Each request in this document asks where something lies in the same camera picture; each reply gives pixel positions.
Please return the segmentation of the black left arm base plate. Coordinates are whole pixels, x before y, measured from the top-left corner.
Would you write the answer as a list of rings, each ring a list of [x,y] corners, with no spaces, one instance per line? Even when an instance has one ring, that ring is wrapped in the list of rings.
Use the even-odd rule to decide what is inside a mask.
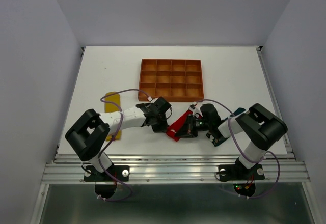
[[[90,164],[82,165],[84,170],[85,182],[113,182],[114,179],[106,172],[100,173],[96,168]],[[113,165],[107,171],[116,179],[127,182],[129,181],[130,167],[128,165]]]

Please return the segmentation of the red sock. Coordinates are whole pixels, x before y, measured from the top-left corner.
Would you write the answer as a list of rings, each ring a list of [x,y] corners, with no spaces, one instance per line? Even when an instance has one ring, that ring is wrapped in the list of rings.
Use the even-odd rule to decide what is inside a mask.
[[[167,128],[166,135],[174,141],[179,141],[180,138],[176,136],[176,133],[182,128],[188,115],[192,115],[193,112],[188,109],[182,116],[180,116],[171,126]]]

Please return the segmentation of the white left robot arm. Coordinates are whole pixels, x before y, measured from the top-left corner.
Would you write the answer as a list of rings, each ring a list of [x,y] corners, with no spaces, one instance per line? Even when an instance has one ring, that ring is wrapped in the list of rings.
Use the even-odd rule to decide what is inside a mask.
[[[163,97],[111,113],[89,109],[66,132],[65,139],[82,162],[90,163],[101,180],[108,180],[113,176],[113,163],[103,152],[106,137],[144,126],[150,126],[155,133],[166,132],[166,112],[171,109],[171,104]]]

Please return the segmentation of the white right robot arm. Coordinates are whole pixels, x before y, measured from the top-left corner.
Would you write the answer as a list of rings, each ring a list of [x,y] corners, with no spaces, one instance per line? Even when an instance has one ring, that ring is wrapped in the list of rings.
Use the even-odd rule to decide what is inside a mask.
[[[213,104],[191,105],[183,125],[176,130],[176,138],[195,138],[200,131],[214,146],[220,146],[227,139],[244,132],[250,139],[245,150],[234,164],[219,168],[221,181],[245,180],[257,174],[259,162],[271,146],[288,131],[286,124],[259,103],[248,110],[239,108],[225,119],[221,119]]]

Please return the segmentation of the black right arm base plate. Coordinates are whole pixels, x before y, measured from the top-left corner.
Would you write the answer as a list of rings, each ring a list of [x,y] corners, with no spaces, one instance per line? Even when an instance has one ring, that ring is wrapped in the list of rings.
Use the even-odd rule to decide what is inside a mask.
[[[264,180],[265,175],[261,164],[256,164],[250,169],[242,165],[224,164],[218,166],[215,178],[221,182]]]

